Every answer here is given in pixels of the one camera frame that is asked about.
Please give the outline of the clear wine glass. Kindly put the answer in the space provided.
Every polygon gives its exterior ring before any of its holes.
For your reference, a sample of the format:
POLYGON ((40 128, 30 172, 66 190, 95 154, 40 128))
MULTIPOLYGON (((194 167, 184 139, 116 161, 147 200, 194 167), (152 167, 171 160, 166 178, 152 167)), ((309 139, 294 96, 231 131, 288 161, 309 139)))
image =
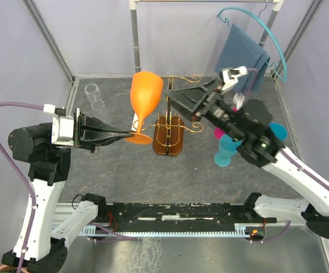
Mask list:
POLYGON ((103 122, 108 122, 108 115, 105 103, 102 100, 97 100, 91 103, 92 115, 103 122))
POLYGON ((101 91, 97 84, 87 84, 84 91, 89 102, 97 102, 102 99, 101 91))

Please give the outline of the pink wine glass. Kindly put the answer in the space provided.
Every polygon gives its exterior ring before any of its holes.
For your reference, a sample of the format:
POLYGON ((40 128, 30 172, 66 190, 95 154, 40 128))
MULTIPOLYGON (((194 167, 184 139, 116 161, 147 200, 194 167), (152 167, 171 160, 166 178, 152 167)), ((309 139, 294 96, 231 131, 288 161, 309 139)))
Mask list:
POLYGON ((217 139, 217 140, 219 140, 223 135, 225 135, 226 133, 225 132, 223 132, 221 129, 219 129, 219 128, 216 128, 215 130, 214 130, 214 137, 217 139))

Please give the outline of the clear wine glass front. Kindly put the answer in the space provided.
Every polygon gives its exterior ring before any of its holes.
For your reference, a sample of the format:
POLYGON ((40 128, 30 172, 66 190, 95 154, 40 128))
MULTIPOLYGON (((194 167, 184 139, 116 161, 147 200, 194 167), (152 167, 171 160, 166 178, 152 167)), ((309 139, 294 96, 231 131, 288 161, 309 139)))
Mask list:
POLYGON ((89 102, 97 102, 102 99, 101 91, 97 84, 87 84, 84 91, 89 102))

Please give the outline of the orange wine glass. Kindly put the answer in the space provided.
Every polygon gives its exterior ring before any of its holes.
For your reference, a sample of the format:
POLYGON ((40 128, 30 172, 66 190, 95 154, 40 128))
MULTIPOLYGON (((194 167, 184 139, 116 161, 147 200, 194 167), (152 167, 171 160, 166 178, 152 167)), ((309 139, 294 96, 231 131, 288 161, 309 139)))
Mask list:
POLYGON ((148 71, 137 72, 132 78, 131 106, 138 117, 132 136, 125 140, 133 144, 151 144, 152 138, 141 133, 142 123, 158 106, 164 82, 160 76, 148 71))

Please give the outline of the blue wine glass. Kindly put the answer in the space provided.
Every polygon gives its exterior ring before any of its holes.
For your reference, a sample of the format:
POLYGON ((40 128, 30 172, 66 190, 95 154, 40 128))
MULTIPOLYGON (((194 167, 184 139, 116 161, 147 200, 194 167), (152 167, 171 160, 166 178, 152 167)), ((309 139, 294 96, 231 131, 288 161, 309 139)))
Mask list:
POLYGON ((240 145, 241 141, 234 141, 228 135, 223 135, 219 140, 218 152, 214 156, 215 164, 220 167, 229 166, 240 145))
POLYGON ((282 124, 272 122, 269 124, 269 127, 281 141, 284 141, 288 137, 288 131, 282 124))

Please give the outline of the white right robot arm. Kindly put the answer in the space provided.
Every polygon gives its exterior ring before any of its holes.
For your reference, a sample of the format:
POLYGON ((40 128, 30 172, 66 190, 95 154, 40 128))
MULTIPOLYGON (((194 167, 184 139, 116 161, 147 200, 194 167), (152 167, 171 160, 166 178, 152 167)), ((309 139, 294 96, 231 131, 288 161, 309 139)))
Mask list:
POLYGON ((233 111, 223 101, 221 86, 211 81, 195 88, 167 92, 169 104, 189 121, 206 118, 231 140, 240 141, 237 152, 249 164, 275 175, 302 198, 274 198, 252 193, 242 207, 248 222, 274 218, 306 225, 313 233, 329 239, 329 181, 298 159, 270 128, 273 116, 256 99, 233 111))

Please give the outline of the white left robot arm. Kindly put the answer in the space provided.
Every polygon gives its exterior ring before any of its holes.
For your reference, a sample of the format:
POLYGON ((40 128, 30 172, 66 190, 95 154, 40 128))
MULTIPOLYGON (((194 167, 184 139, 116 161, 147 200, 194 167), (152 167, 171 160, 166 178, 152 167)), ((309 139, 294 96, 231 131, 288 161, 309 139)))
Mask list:
POLYGON ((98 147, 132 134, 89 117, 79 109, 72 116, 68 116, 64 108, 49 104, 40 110, 52 114, 52 122, 16 129, 9 136, 13 158, 30 165, 30 200, 20 237, 14 248, 3 255, 2 263, 17 271, 59 272, 81 230, 109 215, 105 198, 87 193, 62 224, 52 227, 70 170, 71 149, 97 152, 98 147))

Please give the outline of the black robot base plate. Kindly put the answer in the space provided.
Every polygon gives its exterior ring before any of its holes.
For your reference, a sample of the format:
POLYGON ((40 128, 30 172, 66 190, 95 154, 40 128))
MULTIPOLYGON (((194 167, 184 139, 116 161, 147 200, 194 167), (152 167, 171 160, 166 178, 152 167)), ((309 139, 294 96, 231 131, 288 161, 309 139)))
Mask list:
POLYGON ((230 203, 107 203, 96 223, 115 231, 234 231, 236 224, 272 224, 248 206, 230 203))

